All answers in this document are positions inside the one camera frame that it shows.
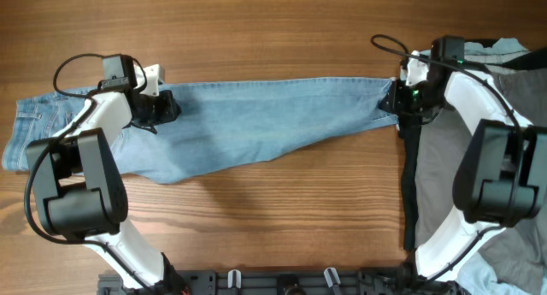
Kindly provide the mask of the light blue denim jeans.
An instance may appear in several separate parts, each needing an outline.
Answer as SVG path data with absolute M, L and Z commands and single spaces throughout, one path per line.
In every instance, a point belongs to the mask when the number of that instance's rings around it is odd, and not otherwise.
M 126 128 L 111 150 L 121 173 L 160 184 L 270 161 L 324 139 L 397 124 L 379 109 L 392 83 L 323 77 L 164 84 L 181 115 L 156 133 Z

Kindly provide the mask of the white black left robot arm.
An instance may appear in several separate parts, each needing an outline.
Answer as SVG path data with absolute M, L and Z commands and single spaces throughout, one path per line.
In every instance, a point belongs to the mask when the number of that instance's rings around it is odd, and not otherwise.
M 165 73 L 131 56 L 102 56 L 103 79 L 81 95 L 83 109 L 52 137 L 26 148 L 24 210 L 31 229 L 58 245 L 95 251 L 126 294 L 188 294 L 191 288 L 128 217 L 128 198 L 110 146 L 128 127 L 155 133 L 181 110 L 160 91 Z

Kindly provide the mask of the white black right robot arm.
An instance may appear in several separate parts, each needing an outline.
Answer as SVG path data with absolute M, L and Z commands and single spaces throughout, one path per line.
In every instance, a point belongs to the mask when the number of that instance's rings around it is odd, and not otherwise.
M 422 127 L 453 109 L 472 138 L 457 169 L 453 207 L 433 236 L 402 263 L 390 286 L 436 292 L 487 241 L 532 219 L 546 196 L 546 130 L 520 115 L 495 87 L 487 64 L 464 57 L 465 40 L 444 36 L 429 55 L 396 50 L 403 77 L 380 107 Z

